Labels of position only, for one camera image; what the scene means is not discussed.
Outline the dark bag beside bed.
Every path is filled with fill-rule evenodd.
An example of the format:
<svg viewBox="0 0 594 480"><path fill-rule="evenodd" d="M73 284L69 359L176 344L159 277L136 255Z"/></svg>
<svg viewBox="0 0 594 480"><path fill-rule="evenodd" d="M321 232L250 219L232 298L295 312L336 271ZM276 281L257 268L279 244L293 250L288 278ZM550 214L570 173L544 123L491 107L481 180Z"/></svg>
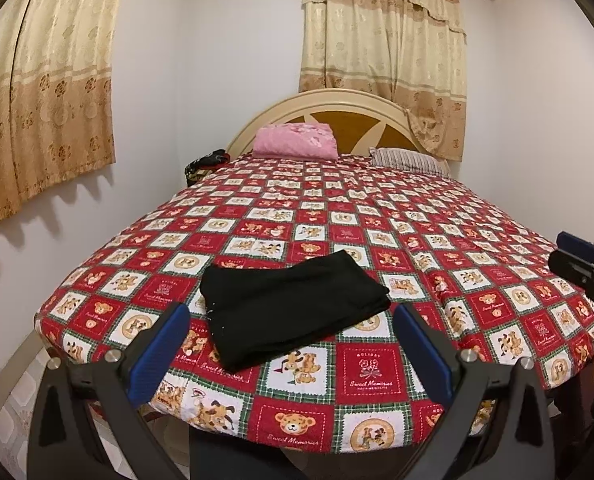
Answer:
<svg viewBox="0 0 594 480"><path fill-rule="evenodd" d="M184 168L186 185L195 185L200 180L207 177L208 174L212 174L212 172L227 166L229 162L231 162L231 156L223 148L195 159Z"/></svg>

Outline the pink folded blanket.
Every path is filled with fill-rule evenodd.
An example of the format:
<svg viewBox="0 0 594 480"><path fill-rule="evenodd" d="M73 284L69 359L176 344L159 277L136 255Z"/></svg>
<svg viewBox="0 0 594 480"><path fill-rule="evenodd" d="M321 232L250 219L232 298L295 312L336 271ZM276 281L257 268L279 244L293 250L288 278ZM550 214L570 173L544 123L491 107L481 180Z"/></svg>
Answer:
<svg viewBox="0 0 594 480"><path fill-rule="evenodd" d="M328 124L269 125L260 128L251 153L259 158L290 158L299 160L335 160L338 148Z"/></svg>

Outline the striped pillow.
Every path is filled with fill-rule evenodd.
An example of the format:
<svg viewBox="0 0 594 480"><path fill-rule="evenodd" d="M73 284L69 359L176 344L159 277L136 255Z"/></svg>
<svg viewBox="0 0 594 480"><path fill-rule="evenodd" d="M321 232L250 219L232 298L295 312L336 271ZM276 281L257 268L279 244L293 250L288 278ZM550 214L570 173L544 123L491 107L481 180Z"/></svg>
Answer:
<svg viewBox="0 0 594 480"><path fill-rule="evenodd" d="M446 162L431 155L406 150L405 148L371 148L371 164L375 167L397 169L415 174L434 174L450 178L451 171Z"/></svg>

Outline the black pants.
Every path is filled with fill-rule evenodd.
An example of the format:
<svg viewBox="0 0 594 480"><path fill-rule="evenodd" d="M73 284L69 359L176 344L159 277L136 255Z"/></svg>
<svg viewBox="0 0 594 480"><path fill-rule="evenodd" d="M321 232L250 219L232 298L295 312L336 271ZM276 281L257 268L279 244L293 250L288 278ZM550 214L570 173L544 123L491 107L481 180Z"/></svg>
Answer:
<svg viewBox="0 0 594 480"><path fill-rule="evenodd" d="M391 305L388 288L343 250L286 269L212 264L199 290L212 346L229 374L332 337Z"/></svg>

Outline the red teddy bear bedspread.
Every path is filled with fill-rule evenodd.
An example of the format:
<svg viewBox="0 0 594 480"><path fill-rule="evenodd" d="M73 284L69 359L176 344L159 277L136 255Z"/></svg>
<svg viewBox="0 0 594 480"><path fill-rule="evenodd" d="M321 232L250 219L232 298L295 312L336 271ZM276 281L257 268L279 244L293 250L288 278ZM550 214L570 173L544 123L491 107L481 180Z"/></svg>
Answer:
<svg viewBox="0 0 594 480"><path fill-rule="evenodd" d="M201 429L307 452L423 440L427 398L387 312L236 374L209 339L199 283L210 264L280 269L348 252L460 349L535 360L553 389L594 356L594 303L547 267L551 244L458 181L333 162L243 156L128 226L73 270L35 326L78 362L126 347L171 301L189 333L155 410Z"/></svg>

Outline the beige curtain behind headboard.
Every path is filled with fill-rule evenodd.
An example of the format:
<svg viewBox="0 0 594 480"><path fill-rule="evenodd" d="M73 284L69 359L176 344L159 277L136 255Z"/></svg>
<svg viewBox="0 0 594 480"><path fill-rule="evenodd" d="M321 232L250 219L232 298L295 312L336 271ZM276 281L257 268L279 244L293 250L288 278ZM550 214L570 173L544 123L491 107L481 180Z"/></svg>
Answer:
<svg viewBox="0 0 594 480"><path fill-rule="evenodd" d="M401 108L424 151L458 162L466 128L460 0L303 0L299 89L344 88Z"/></svg>

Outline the beige curtain left wall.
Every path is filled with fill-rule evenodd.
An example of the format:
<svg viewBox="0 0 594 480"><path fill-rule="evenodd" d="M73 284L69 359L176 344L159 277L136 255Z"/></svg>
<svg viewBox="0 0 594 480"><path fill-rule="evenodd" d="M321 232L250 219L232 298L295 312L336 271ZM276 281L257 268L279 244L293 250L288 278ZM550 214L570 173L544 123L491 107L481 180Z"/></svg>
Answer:
<svg viewBox="0 0 594 480"><path fill-rule="evenodd" d="M111 52L120 0L7 0L0 10L0 222L114 163Z"/></svg>

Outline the cream wooden headboard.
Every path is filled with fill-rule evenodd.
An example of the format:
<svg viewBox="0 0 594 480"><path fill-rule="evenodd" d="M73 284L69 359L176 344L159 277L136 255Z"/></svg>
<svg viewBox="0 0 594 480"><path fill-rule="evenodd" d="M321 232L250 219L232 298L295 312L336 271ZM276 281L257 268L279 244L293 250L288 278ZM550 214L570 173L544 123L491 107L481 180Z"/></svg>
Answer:
<svg viewBox="0 0 594 480"><path fill-rule="evenodd" d="M235 158L250 152L263 126L295 122L330 125L340 154L367 156L372 148L425 152L395 103L358 90L328 88L296 94L259 113L235 136L227 153Z"/></svg>

